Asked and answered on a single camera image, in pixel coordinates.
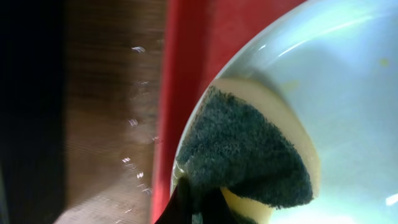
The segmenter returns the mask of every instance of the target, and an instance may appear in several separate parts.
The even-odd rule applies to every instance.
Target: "yellow spot on plate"
[[[285,82],[282,84],[282,89],[284,91],[293,91],[300,86],[300,82],[298,80],[293,80],[289,82]]]
[[[381,66],[386,67],[386,66],[388,66],[389,64],[390,64],[390,61],[388,61],[388,59],[386,59],[386,58],[380,59],[380,65],[381,65]]]

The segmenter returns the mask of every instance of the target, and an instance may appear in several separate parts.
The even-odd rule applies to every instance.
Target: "brown wooden surface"
[[[57,223],[148,223],[165,0],[66,9],[68,210]]]

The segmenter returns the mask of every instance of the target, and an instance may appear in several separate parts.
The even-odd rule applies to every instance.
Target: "plate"
[[[220,77],[276,92],[318,151],[319,197],[276,210],[271,224],[398,223],[398,1],[307,1],[255,36]]]

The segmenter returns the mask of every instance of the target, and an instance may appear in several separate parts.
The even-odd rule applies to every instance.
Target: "red tray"
[[[175,151],[208,84],[245,43],[304,0],[169,0],[152,181],[154,223],[169,201]]]

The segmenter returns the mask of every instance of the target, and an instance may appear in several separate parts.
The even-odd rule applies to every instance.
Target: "sponge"
[[[310,138],[275,94],[250,80],[213,81],[177,163],[196,212],[204,195],[221,188],[239,223],[267,223],[272,208],[303,205],[318,194],[320,162]]]

